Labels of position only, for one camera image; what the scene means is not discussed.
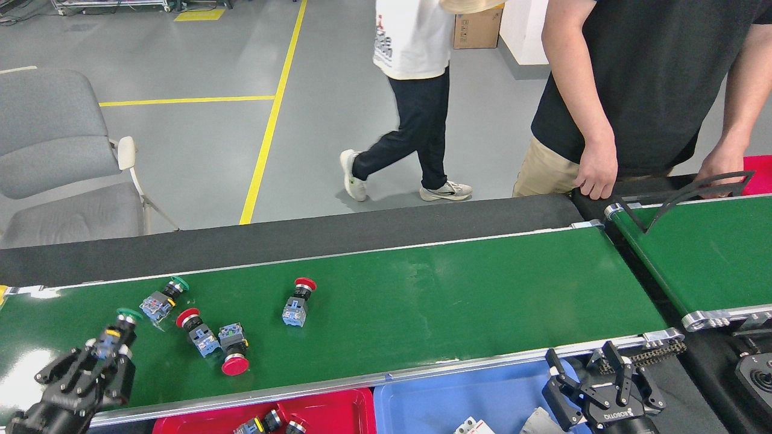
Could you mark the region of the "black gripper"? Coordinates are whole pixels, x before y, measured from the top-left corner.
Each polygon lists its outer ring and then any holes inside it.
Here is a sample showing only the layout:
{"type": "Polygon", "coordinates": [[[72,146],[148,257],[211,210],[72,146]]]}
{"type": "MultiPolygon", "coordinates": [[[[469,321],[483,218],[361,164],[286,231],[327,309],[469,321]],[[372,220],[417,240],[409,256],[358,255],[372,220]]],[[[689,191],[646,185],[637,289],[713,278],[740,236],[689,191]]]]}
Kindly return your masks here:
{"type": "Polygon", "coordinates": [[[577,382],[565,373],[555,349],[546,351],[549,380],[542,395],[560,428],[570,430],[585,423],[593,433],[659,433],[645,414],[657,414],[666,407],[653,376],[645,368],[626,362],[612,341],[603,345],[603,354],[616,373],[617,406],[610,409],[604,409],[598,388],[577,382]],[[630,396],[633,385],[639,388],[642,401],[630,396]]]}
{"type": "Polygon", "coordinates": [[[124,406],[130,400],[136,367],[129,356],[104,359],[94,346],[70,348],[35,376],[42,400],[17,411],[7,433],[85,433],[94,406],[124,406]]]}

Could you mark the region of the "person's right hand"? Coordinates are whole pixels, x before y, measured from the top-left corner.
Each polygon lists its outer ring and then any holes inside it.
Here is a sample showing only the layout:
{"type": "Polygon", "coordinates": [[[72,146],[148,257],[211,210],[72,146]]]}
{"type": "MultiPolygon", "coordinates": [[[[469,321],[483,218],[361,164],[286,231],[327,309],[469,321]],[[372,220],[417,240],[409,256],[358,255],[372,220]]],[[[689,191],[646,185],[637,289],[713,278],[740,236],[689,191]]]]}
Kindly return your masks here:
{"type": "Polygon", "coordinates": [[[591,200],[607,200],[618,175],[614,139],[591,140],[585,145],[574,186],[591,200]]]}

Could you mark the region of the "person's left hand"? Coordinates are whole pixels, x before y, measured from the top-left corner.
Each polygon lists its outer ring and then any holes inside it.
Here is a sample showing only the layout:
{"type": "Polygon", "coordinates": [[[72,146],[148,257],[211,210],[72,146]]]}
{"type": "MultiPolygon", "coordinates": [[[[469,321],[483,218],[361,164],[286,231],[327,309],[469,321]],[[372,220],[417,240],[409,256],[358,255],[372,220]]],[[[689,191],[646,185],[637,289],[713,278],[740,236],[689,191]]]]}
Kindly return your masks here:
{"type": "Polygon", "coordinates": [[[708,178],[719,175],[726,175],[731,172],[744,169],[745,147],[731,145],[731,143],[718,143],[708,156],[703,160],[703,164],[698,171],[695,181],[699,185],[718,186],[730,182],[736,182],[739,178],[731,178],[708,182],[708,178]]]}

